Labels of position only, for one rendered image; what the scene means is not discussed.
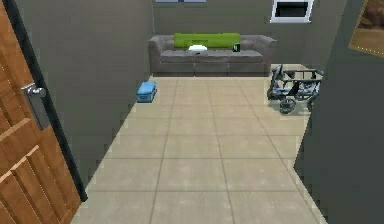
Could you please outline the grey metal wheeled frame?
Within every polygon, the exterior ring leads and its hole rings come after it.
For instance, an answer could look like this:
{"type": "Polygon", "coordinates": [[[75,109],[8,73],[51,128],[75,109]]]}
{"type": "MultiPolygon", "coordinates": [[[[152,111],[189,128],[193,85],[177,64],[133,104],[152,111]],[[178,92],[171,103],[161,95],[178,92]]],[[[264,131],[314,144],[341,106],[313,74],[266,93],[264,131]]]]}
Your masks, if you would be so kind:
{"type": "Polygon", "coordinates": [[[268,100],[279,100],[281,114],[289,114],[297,101],[307,101],[307,109],[312,111],[314,101],[319,95],[319,84],[324,72],[318,69],[284,70],[280,64],[271,72],[271,82],[267,90],[268,100]]]}

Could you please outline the blue storage box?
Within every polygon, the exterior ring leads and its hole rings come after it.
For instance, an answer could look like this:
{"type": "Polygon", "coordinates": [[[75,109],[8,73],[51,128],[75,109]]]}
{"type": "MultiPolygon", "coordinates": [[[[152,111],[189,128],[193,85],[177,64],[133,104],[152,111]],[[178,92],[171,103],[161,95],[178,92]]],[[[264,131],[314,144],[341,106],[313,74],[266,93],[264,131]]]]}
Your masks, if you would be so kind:
{"type": "Polygon", "coordinates": [[[136,93],[138,103],[150,103],[153,101],[157,92],[156,83],[154,81],[143,82],[136,93]]]}

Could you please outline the brown framed wall picture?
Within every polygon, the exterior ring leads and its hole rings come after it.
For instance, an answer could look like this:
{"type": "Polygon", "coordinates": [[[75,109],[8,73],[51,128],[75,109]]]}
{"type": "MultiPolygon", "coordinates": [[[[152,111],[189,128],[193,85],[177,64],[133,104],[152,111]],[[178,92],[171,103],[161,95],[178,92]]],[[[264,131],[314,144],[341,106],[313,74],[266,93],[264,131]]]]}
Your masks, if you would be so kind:
{"type": "Polygon", "coordinates": [[[384,59],[384,0],[364,0],[349,48],[384,59]]]}

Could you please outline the grey sofa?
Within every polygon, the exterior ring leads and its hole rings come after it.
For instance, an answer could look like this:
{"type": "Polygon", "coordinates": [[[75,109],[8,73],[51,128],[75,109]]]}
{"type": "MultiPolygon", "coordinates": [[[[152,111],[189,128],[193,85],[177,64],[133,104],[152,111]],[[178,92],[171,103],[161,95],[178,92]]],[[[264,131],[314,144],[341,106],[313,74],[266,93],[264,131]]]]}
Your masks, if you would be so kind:
{"type": "Polygon", "coordinates": [[[269,75],[277,43],[271,37],[240,34],[240,52],[233,52],[233,46],[193,52],[175,48],[174,34],[155,35],[148,41],[150,73],[154,77],[269,75]]]}

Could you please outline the brown wooden room door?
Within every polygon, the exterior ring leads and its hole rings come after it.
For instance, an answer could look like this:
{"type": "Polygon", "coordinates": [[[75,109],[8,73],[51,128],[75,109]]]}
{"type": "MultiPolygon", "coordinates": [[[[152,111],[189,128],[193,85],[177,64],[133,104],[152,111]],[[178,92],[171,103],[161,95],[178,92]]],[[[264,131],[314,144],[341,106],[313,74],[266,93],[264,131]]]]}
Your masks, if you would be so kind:
{"type": "Polygon", "coordinates": [[[0,224],[71,224],[84,187],[16,0],[0,0],[0,224]],[[21,90],[46,89],[37,126],[21,90]]]}

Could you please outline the green sofa cushion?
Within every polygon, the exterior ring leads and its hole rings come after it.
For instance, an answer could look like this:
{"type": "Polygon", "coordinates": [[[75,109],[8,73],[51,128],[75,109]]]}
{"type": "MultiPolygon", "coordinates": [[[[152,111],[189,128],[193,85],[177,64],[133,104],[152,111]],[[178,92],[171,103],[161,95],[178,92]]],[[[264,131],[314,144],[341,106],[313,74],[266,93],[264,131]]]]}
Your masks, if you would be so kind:
{"type": "Polygon", "coordinates": [[[207,48],[231,48],[240,42],[239,33],[175,33],[174,47],[188,48],[203,45],[207,48]]]}

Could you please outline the white framed window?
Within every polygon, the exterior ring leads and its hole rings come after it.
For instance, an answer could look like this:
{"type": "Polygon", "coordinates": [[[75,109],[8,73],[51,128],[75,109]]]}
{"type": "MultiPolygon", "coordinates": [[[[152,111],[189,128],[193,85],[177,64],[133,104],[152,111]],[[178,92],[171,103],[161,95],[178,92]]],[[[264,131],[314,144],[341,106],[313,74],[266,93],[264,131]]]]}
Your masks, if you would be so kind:
{"type": "Polygon", "coordinates": [[[310,23],[314,0],[274,0],[271,23],[310,23]]]}

